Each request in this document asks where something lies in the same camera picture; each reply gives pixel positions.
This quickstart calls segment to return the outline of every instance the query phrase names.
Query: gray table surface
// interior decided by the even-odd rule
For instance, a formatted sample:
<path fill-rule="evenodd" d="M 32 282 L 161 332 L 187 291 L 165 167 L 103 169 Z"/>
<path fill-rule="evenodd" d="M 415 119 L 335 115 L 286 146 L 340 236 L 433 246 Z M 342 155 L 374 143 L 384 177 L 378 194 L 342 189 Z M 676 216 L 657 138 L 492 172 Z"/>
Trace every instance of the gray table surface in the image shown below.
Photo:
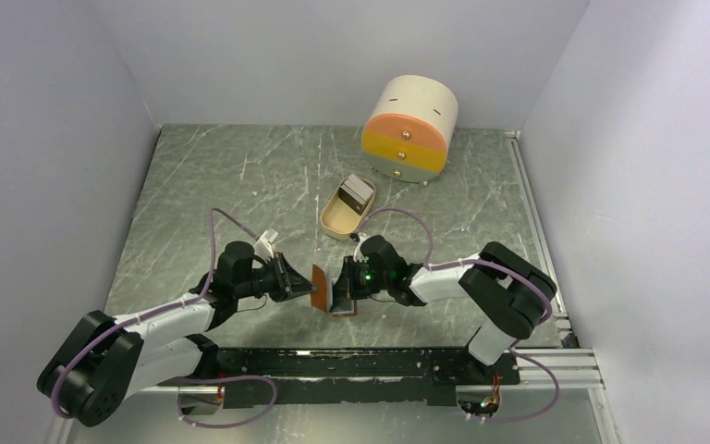
<path fill-rule="evenodd" d="M 353 244 L 326 236 L 319 215 L 350 173 L 377 187 L 373 208 L 392 205 L 422 215 L 434 230 L 433 263 L 500 241 L 539 265 L 520 179 L 502 131 L 458 129 L 442 174 L 428 186 L 370 169 L 361 155 L 361 128 L 251 125 L 167 125 L 153 155 L 105 310 L 133 313 L 176 299 L 193 287 L 210 260 L 208 211 L 226 209 L 262 233 L 306 276 L 312 264 L 337 271 Z M 376 216 L 364 231 L 383 234 L 408 261 L 422 260 L 426 236 L 401 214 Z M 249 241 L 220 218 L 219 248 Z M 241 309 L 262 302 L 246 300 Z M 308 297 L 236 314 L 206 335 L 221 346 L 363 347 L 463 345 L 484 320 L 471 300 L 425 307 L 364 301 L 355 317 L 334 318 Z M 524 347 L 559 347 L 553 322 Z"/>

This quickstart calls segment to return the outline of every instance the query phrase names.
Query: metal frame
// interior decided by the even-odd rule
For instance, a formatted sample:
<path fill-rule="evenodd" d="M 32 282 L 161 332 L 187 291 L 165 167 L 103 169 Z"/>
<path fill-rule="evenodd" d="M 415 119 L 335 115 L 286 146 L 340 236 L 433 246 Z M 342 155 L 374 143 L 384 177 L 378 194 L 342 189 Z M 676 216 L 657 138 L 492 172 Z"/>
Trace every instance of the metal frame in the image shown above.
<path fill-rule="evenodd" d="M 538 254 L 540 254 L 540 268 L 550 276 L 558 286 L 559 279 L 557 279 L 557 272 L 554 270 L 554 265 L 551 263 L 551 252 L 548 250 L 548 241 L 545 239 L 545 234 L 543 233 L 543 226 L 540 223 L 540 216 L 537 213 L 537 205 L 534 203 L 532 188 L 530 187 L 529 178 L 527 178 L 526 175 L 523 159 L 521 159 L 519 141 L 515 139 L 515 134 L 513 134 L 513 136 L 514 137 L 508 137 L 510 157 L 513 159 L 513 167 L 516 170 L 516 175 L 520 178 L 519 187 L 524 196 L 524 207 L 526 208 L 527 215 L 530 217 L 530 227 L 532 228 L 535 248 Z M 557 291 L 554 302 L 560 313 L 567 312 L 565 302 L 562 300 L 562 290 Z"/>

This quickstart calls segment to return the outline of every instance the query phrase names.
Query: cable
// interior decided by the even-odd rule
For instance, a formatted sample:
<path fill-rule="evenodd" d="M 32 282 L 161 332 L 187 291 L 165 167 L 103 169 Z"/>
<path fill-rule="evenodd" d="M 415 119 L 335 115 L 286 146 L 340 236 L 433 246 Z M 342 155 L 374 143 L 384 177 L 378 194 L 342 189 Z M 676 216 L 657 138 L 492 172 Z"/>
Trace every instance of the cable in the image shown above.
<path fill-rule="evenodd" d="M 238 311 L 236 311 L 235 313 L 237 314 L 237 313 L 243 313 L 243 312 L 256 312 L 257 310 L 260 310 L 261 308 L 265 307 L 266 304 L 268 304 L 268 298 L 267 298 L 265 295 L 263 295 L 263 296 L 260 297 L 260 299 L 262 299 L 262 298 L 264 298 L 264 300 L 263 300 L 263 305 L 260 305 L 259 307 L 246 308 L 246 309 L 243 309 L 243 310 L 238 310 Z"/>
<path fill-rule="evenodd" d="M 537 298 L 540 300 L 540 302 L 543 304 L 543 307 L 545 308 L 545 311 L 543 312 L 543 316 L 540 317 L 540 321 L 537 323 L 538 326 L 543 324 L 543 322 L 547 321 L 548 318 L 551 317 L 551 314 L 554 312 L 554 309 L 551 307 L 551 300 L 548 299 L 545 296 L 545 294 L 543 294 L 543 292 L 537 288 L 536 285 L 532 284 L 532 282 L 530 282 L 529 279 L 516 273 L 515 271 L 511 270 L 510 268 L 507 268 L 506 266 L 502 266 L 502 265 L 497 264 L 495 262 L 484 261 L 482 259 L 463 259 L 461 261 L 448 262 L 445 264 L 429 265 L 429 270 L 440 271 L 440 270 L 447 270 L 449 268 L 457 268 L 457 267 L 464 266 L 464 265 L 487 266 L 488 268 L 502 272 L 502 273 L 510 276 L 511 278 L 518 280 L 521 284 L 525 285 L 529 290 L 532 291 L 532 293 L 534 293 L 537 296 Z"/>
<path fill-rule="evenodd" d="M 552 398 L 551 401 L 548 404 L 546 404 L 544 408 L 538 410 L 537 412 L 525 414 L 523 416 L 516 416 L 514 418 L 488 418 L 485 420 L 485 422 L 487 422 L 487 423 L 508 424 L 508 423 L 520 423 L 522 421 L 529 421 L 530 419 L 536 418 L 536 417 L 540 416 L 541 414 L 546 413 L 549 410 L 551 410 L 555 405 L 557 405 L 557 401 L 559 401 L 559 395 L 561 395 L 561 388 L 559 387 L 559 380 L 557 379 L 557 376 L 554 375 L 554 372 L 552 372 L 550 368 L 548 368 L 547 366 L 545 366 L 543 364 L 540 364 L 540 362 L 536 361 L 533 358 L 530 358 L 529 356 L 527 356 L 525 354 L 517 352 L 516 349 L 513 348 L 513 346 L 510 346 L 510 348 L 508 349 L 508 352 L 517 358 L 521 358 L 524 361 L 528 361 L 532 364 L 537 365 L 544 372 L 548 373 L 548 375 L 551 377 L 551 380 L 554 382 L 554 398 Z"/>
<path fill-rule="evenodd" d="M 372 217 L 374 217 L 380 213 L 383 213 L 385 211 L 396 211 L 399 213 L 403 213 L 403 214 L 417 220 L 418 223 L 423 226 L 423 229 L 426 231 L 426 235 L 429 238 L 429 249 L 428 249 L 428 252 L 426 253 L 426 256 L 423 258 L 423 267 L 425 267 L 426 269 L 429 269 L 429 260 L 431 259 L 431 251 L 434 250 L 434 235 L 431 232 L 431 227 L 429 227 L 428 224 L 426 224 L 426 222 L 420 216 L 412 213 L 410 210 L 396 208 L 395 206 L 383 206 L 382 208 L 378 208 L 378 209 L 374 210 L 368 216 L 364 217 L 363 220 L 361 221 L 361 223 L 358 225 L 358 227 L 355 228 L 354 232 L 355 233 L 359 232 L 361 230 L 361 228 L 364 225 L 366 225 L 366 222 L 368 222 Z"/>
<path fill-rule="evenodd" d="M 220 208 L 215 208 L 215 207 L 214 207 L 214 208 L 211 208 L 211 211 L 212 211 L 212 212 L 213 212 L 213 211 L 216 211 L 216 213 L 218 213 L 218 214 L 220 214 L 220 215 L 222 215 L 222 216 L 224 216 L 224 217 L 230 219 L 230 222 L 232 222 L 233 224 L 235 224 L 238 228 L 242 229 L 243 232 L 245 232 L 246 234 L 248 234 L 249 236 L 251 236 L 251 238 L 254 239 L 255 241 L 259 241 L 259 240 L 260 240 L 260 236 L 257 236 L 257 233 L 255 233 L 254 231 L 251 231 L 251 230 L 249 229 L 249 227 L 247 227 L 247 226 L 241 224 L 240 222 L 238 222 L 238 220 L 237 220 L 235 217 L 233 217 L 233 216 L 231 216 L 230 214 L 228 214 L 227 211 L 222 210 L 222 209 L 220 209 Z M 214 232 L 214 226 L 211 226 L 211 233 L 213 234 L 213 232 Z"/>
<path fill-rule="evenodd" d="M 208 289 L 211 287 L 211 281 L 213 280 L 214 276 L 214 268 L 216 265 L 216 233 L 214 232 L 214 213 L 218 213 L 230 221 L 232 221 L 235 225 L 237 225 L 240 229 L 246 232 L 246 234 L 252 236 L 256 240 L 259 239 L 256 234 L 254 234 L 254 231 L 251 231 L 248 229 L 246 226 L 238 222 L 235 217 L 231 216 L 228 214 L 225 210 L 222 210 L 220 208 L 212 208 L 211 209 L 211 266 L 209 267 L 208 270 L 208 275 L 205 278 L 205 284 L 202 286 L 202 290 L 200 291 L 200 294 L 197 295 L 194 298 L 191 298 L 187 301 L 184 302 L 171 302 L 166 305 L 160 305 L 156 308 L 153 308 L 152 310 L 149 310 L 147 313 L 142 314 L 140 316 L 135 316 L 130 319 L 127 319 L 119 324 L 115 324 L 114 326 L 108 328 L 107 330 L 104 331 L 101 335 L 97 336 L 92 340 L 88 345 L 83 347 L 82 350 L 78 354 L 75 355 L 74 358 L 72 358 L 71 361 L 69 361 L 69 364 L 67 364 L 66 367 L 64 367 L 64 370 L 61 371 L 61 374 L 58 375 L 58 379 L 55 380 L 55 383 L 53 384 L 53 391 L 50 393 L 50 405 L 53 407 L 53 412 L 55 412 L 56 415 L 64 418 L 64 419 L 72 419 L 72 415 L 64 412 L 64 409 L 61 408 L 61 404 L 58 401 L 58 395 L 61 393 L 61 386 L 64 385 L 64 381 L 67 380 L 67 377 L 69 376 L 69 372 L 72 371 L 72 369 L 75 368 L 77 364 L 82 361 L 82 359 L 88 355 L 91 350 L 93 350 L 97 345 L 101 344 L 102 341 L 107 339 L 110 335 L 113 333 L 117 332 L 121 328 L 126 328 L 135 324 L 138 324 L 141 321 L 145 321 L 148 319 L 151 319 L 152 317 L 155 317 L 157 315 L 160 315 L 162 313 L 165 313 L 169 310 L 176 309 L 178 307 L 183 307 L 185 305 L 191 305 L 196 302 L 199 302 L 207 293 Z"/>
<path fill-rule="evenodd" d="M 190 384 L 226 384 L 228 382 L 238 382 L 238 381 L 261 381 L 261 382 L 264 382 L 265 384 L 268 384 L 269 386 L 271 386 L 271 391 L 273 392 L 273 394 L 271 395 L 271 400 L 268 402 L 268 405 L 266 405 L 264 409 L 262 409 L 259 413 L 255 414 L 251 418 L 244 419 L 243 421 L 238 421 L 236 423 L 231 423 L 231 424 L 206 424 L 206 423 L 199 423 L 197 421 L 190 420 L 188 417 L 186 417 L 183 414 L 183 411 L 181 410 L 180 397 L 178 397 L 178 401 L 176 402 L 176 406 L 178 408 L 178 419 L 190 426 L 193 426 L 193 427 L 233 428 L 233 427 L 238 427 L 238 426 L 245 426 L 246 424 L 253 423 L 254 421 L 257 421 L 258 419 L 265 416 L 265 414 L 268 413 L 276 404 L 276 397 L 278 396 L 276 382 L 274 382 L 274 380 L 271 379 L 270 377 L 266 377 L 266 376 L 244 375 L 244 376 L 218 377 L 215 379 L 191 379 L 188 377 L 181 377 L 181 378 L 176 378 L 174 380 L 178 381 L 178 382 L 186 382 L 186 383 L 190 383 Z"/>
<path fill-rule="evenodd" d="M 374 297 L 374 295 L 373 295 L 373 294 L 370 294 L 370 295 L 369 295 L 369 299 L 371 299 L 372 301 L 377 301 L 377 302 L 385 302 L 385 303 L 391 303 L 391 302 L 396 302 L 396 301 L 390 301 L 390 300 L 387 300 L 387 301 L 383 301 L 383 300 L 381 300 L 381 299 L 377 299 L 377 298 L 375 298 L 375 297 Z"/>

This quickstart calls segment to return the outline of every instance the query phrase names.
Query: purple cable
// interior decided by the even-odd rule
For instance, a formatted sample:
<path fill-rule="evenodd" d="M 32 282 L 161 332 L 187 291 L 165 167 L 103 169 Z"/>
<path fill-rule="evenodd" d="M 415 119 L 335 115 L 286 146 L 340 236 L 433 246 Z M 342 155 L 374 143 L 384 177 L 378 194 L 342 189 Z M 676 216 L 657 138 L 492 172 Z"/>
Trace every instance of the purple cable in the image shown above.
<path fill-rule="evenodd" d="M 243 229 L 246 234 L 252 236 L 255 239 L 259 239 L 256 234 L 254 234 L 254 231 L 251 231 L 250 229 L 246 228 L 243 226 L 240 222 L 238 222 L 235 217 L 229 215 L 226 211 L 220 209 L 220 208 L 212 208 L 211 209 L 211 266 L 208 270 L 208 276 L 205 279 L 205 284 L 202 286 L 202 290 L 200 290 L 200 294 L 197 297 L 194 297 L 192 299 L 189 299 L 186 302 L 171 302 L 167 305 L 161 305 L 159 307 L 156 307 L 149 311 L 146 314 L 141 315 L 140 317 L 132 317 L 130 319 L 127 319 L 126 321 L 123 321 L 119 324 L 115 324 L 114 326 L 108 328 L 104 333 L 101 335 L 97 336 L 94 340 L 91 341 L 88 345 L 83 347 L 83 349 L 75 355 L 74 358 L 72 358 L 71 361 L 69 361 L 69 364 L 64 368 L 64 370 L 61 371 L 61 374 L 58 376 L 58 379 L 55 380 L 55 384 L 53 385 L 53 391 L 50 394 L 50 403 L 51 406 L 53 407 L 53 412 L 57 414 L 58 416 L 65 418 L 65 419 L 71 419 L 72 415 L 64 412 L 64 409 L 61 408 L 61 405 L 58 402 L 58 395 L 61 392 L 61 386 L 64 384 L 64 381 L 67 380 L 67 376 L 69 376 L 69 372 L 72 371 L 72 369 L 75 368 L 77 364 L 82 361 L 82 359 L 89 353 L 91 350 L 94 349 L 97 345 L 102 343 L 103 340 L 105 340 L 107 337 L 112 335 L 113 333 L 117 332 L 121 328 L 129 327 L 134 324 L 137 324 L 138 322 L 142 322 L 145 320 L 148 320 L 154 316 L 161 315 L 162 313 L 165 313 L 169 310 L 176 309 L 178 307 L 181 307 L 183 305 L 190 305 L 193 303 L 198 302 L 200 299 L 202 299 L 205 294 L 208 293 L 208 289 L 211 287 L 211 280 L 214 275 L 214 267 L 216 265 L 216 233 L 214 232 L 214 213 L 219 213 L 220 215 L 226 217 L 227 219 L 231 220 L 233 223 L 235 223 L 239 228 Z"/>
<path fill-rule="evenodd" d="M 233 427 L 238 427 L 238 426 L 245 426 L 246 424 L 253 423 L 254 421 L 257 421 L 258 419 L 262 418 L 265 416 L 266 413 L 268 413 L 276 404 L 276 397 L 278 396 L 278 390 L 276 389 L 276 382 L 274 382 L 273 379 L 270 377 L 266 376 L 256 376 L 256 375 L 245 375 L 245 376 L 232 376 L 232 377 L 218 377 L 215 379 L 190 379 L 187 377 L 179 377 L 174 379 L 174 381 L 178 382 L 186 382 L 190 384 L 226 384 L 228 382 L 238 382 L 238 381 L 261 381 L 269 386 L 271 386 L 271 390 L 273 391 L 273 395 L 271 396 L 271 400 L 268 402 L 268 405 L 265 406 L 264 409 L 262 409 L 259 413 L 255 414 L 251 418 L 244 419 L 243 421 L 238 421 L 236 423 L 231 423 L 231 424 L 206 424 L 206 423 L 198 423 L 197 421 L 192 421 L 188 417 L 186 417 L 183 414 L 183 411 L 181 410 L 181 404 L 180 404 L 180 398 L 178 398 L 178 401 L 176 403 L 176 406 L 178 408 L 178 419 L 183 421 L 184 423 L 190 425 L 190 426 L 195 426 L 195 427 L 200 427 L 200 428 L 233 428 Z"/>
<path fill-rule="evenodd" d="M 518 280 L 521 284 L 527 286 L 529 288 L 529 290 L 531 290 L 532 293 L 534 293 L 538 297 L 538 299 L 540 299 L 540 302 L 543 303 L 543 307 L 545 308 L 545 311 L 543 313 L 543 316 L 540 318 L 540 321 L 537 323 L 537 325 L 543 324 L 543 322 L 547 321 L 548 318 L 551 317 L 551 314 L 553 313 L 553 308 L 551 308 L 551 301 L 543 294 L 542 291 L 540 291 L 540 289 L 537 288 L 536 285 L 532 284 L 532 282 L 530 282 L 529 279 L 527 279 L 526 277 L 507 268 L 506 266 L 502 266 L 502 265 L 494 263 L 494 262 L 484 261 L 481 259 L 464 259 L 464 260 L 456 261 L 456 262 L 448 262 L 446 264 L 431 265 L 429 270 L 431 270 L 431 271 L 447 270 L 449 268 L 457 268 L 462 265 L 487 266 L 487 267 L 492 268 L 496 271 L 500 271 L 502 273 L 505 273 L 506 275 L 510 276 L 511 278 Z"/>
<path fill-rule="evenodd" d="M 460 262 L 448 262 L 446 264 L 440 264 L 440 265 L 431 265 L 430 270 L 431 271 L 438 271 L 438 270 L 446 270 L 448 268 L 456 268 L 459 266 L 463 265 L 482 265 L 482 266 L 487 266 L 489 268 L 492 268 L 496 271 L 500 271 L 502 273 L 505 273 L 506 275 L 510 276 L 511 278 L 514 278 L 518 280 L 521 284 L 525 285 L 529 290 L 532 291 L 543 303 L 543 306 L 545 307 L 545 312 L 543 313 L 543 316 L 541 316 L 540 321 L 537 323 L 537 325 L 543 324 L 543 322 L 547 321 L 548 318 L 551 317 L 551 314 L 553 313 L 553 309 L 551 307 L 551 300 L 549 300 L 545 294 L 543 294 L 540 289 L 537 288 L 536 285 L 532 284 L 526 277 L 516 273 L 515 271 L 502 266 L 500 264 L 496 264 L 494 262 L 488 262 L 484 261 L 481 259 L 464 259 Z M 517 358 L 521 358 L 524 361 L 528 361 L 532 364 L 537 365 L 543 371 L 548 373 L 549 376 L 551 376 L 551 380 L 554 381 L 554 397 L 551 399 L 551 401 L 542 409 L 538 410 L 537 412 L 530 413 L 530 414 L 525 414 L 523 416 L 516 416 L 515 418 L 488 418 L 485 420 L 486 423 L 497 423 L 497 424 L 507 424 L 507 423 L 519 423 L 521 421 L 527 421 L 533 418 L 536 418 L 540 416 L 543 413 L 548 412 L 553 408 L 556 404 L 557 401 L 559 401 L 559 395 L 561 394 L 561 389 L 559 387 L 559 381 L 557 380 L 557 377 L 554 375 L 554 372 L 551 371 L 550 368 L 546 367 L 543 364 L 540 364 L 538 361 L 536 361 L 533 358 L 530 358 L 529 356 L 519 353 L 516 351 L 515 346 L 516 344 L 519 343 L 519 340 L 516 339 L 515 342 L 510 344 L 508 347 L 508 352 L 512 354 L 513 356 Z"/>
<path fill-rule="evenodd" d="M 428 252 L 426 253 L 426 256 L 423 258 L 423 266 L 424 266 L 426 269 L 429 269 L 429 260 L 431 259 L 431 252 L 434 250 L 434 236 L 432 235 L 431 227 L 429 227 L 428 224 L 426 224 L 426 222 L 425 222 L 420 216 L 418 216 L 418 215 L 412 213 L 410 210 L 405 210 L 405 209 L 402 209 L 402 208 L 396 208 L 395 206 L 383 206 L 382 208 L 378 208 L 378 209 L 374 210 L 374 211 L 373 211 L 371 214 L 369 214 L 368 216 L 364 217 L 363 220 L 361 221 L 361 223 L 358 225 L 358 227 L 355 228 L 355 232 L 357 233 L 358 231 L 360 231 L 361 228 L 362 228 L 364 225 L 366 225 L 366 222 L 368 222 L 369 219 L 371 219 L 371 218 L 374 217 L 375 215 L 378 215 L 378 214 L 383 213 L 383 212 L 385 212 L 385 211 L 396 211 L 396 212 L 399 212 L 399 213 L 403 213 L 403 214 L 405 214 L 405 215 L 407 215 L 407 216 L 409 216 L 409 217 L 411 217 L 411 218 L 417 220 L 417 221 L 423 226 L 423 229 L 426 230 L 426 235 L 427 235 L 428 238 L 429 238 L 429 250 L 428 250 Z"/>

